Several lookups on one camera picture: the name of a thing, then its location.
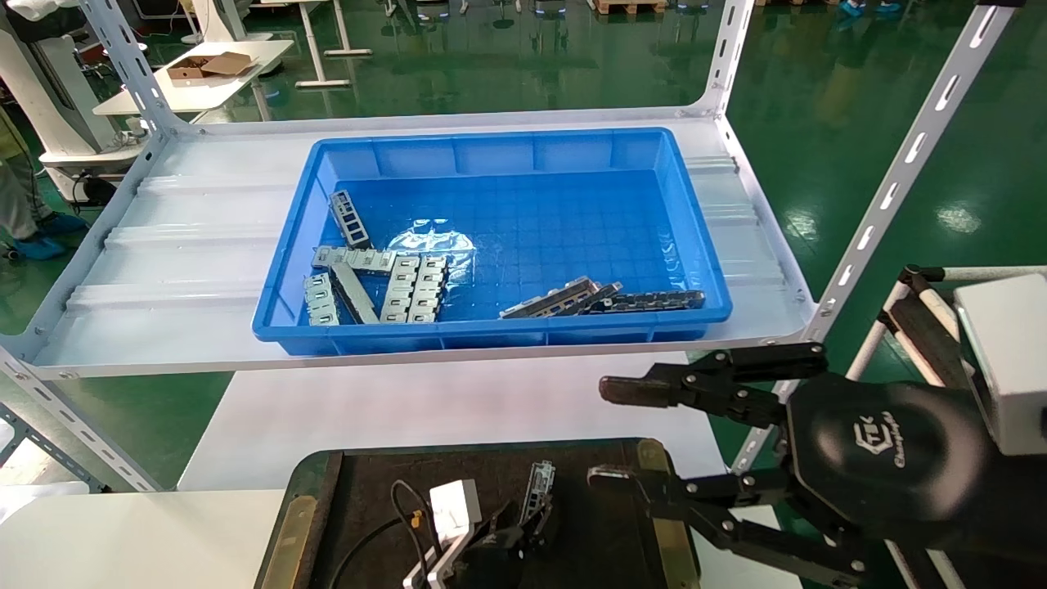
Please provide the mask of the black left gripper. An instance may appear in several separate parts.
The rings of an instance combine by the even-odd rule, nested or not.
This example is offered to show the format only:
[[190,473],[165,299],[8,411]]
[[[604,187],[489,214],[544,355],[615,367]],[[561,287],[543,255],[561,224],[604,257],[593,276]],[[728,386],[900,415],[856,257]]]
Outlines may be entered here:
[[456,588],[519,588],[524,568],[536,551],[549,551],[560,529],[556,500],[542,500],[520,526],[520,505],[509,500],[495,509],[476,538],[456,556]]

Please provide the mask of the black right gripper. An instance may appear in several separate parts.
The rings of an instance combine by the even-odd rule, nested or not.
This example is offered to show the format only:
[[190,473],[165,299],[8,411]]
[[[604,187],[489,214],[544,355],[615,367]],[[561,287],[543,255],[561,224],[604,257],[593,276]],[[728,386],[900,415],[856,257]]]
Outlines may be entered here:
[[[928,545],[967,541],[970,509],[995,452],[975,400],[930,384],[857,383],[827,370],[823,344],[773,344],[710,352],[687,365],[654,364],[641,377],[603,376],[599,391],[612,405],[685,406],[759,429],[784,424],[788,413],[793,473],[860,533]],[[807,378],[786,406],[754,388]],[[719,551],[797,577],[859,586],[868,571],[854,541],[828,544],[733,514],[792,498],[781,472],[745,483],[737,474],[685,479],[598,465],[587,484],[628,493],[652,519],[682,522]]]

